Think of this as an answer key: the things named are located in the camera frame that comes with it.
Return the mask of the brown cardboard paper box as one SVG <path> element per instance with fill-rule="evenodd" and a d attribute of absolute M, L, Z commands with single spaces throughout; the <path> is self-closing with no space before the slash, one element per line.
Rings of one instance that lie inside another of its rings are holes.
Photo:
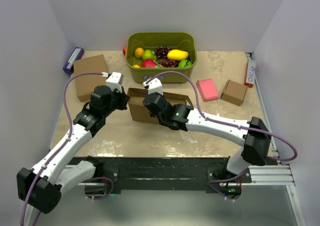
<path fill-rule="evenodd" d="M 167 104 L 172 107 L 182 104 L 193 106 L 188 95 L 163 92 L 164 99 L 157 95 L 148 95 L 147 89 L 129 88 L 127 95 L 130 97 L 128 107 L 133 121 L 159 125 L 157 118 L 160 111 L 163 111 Z"/>

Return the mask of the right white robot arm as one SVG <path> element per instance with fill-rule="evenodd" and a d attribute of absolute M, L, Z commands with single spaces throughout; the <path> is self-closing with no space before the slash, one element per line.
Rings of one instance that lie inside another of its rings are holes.
<path fill-rule="evenodd" d="M 201 115 L 198 109 L 186 104 L 170 104 L 163 95 L 151 93 L 144 97 L 143 106 L 152 117 L 156 117 L 160 125 L 178 131 L 206 133 L 231 141 L 241 147 L 229 157 L 223 169 L 223 178 L 230 183 L 235 182 L 241 172 L 249 166 L 264 166 L 267 162 L 271 136 L 256 132 L 253 127 L 266 131 L 263 121 L 253 117 L 250 121 L 233 120 L 205 113 Z"/>

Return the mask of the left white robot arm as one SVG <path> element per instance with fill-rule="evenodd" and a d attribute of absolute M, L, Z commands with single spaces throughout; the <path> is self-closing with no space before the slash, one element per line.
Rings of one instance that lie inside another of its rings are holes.
<path fill-rule="evenodd" d="M 31 169 L 23 167 L 17 173 L 18 197 L 41 213 L 48 214 L 62 195 L 77 184 L 102 180 L 103 163 L 91 156 L 68 171 L 64 168 L 106 124 L 106 118 L 112 112 L 127 109 L 128 101 L 129 96 L 120 85 L 97 86 L 59 143 Z"/>

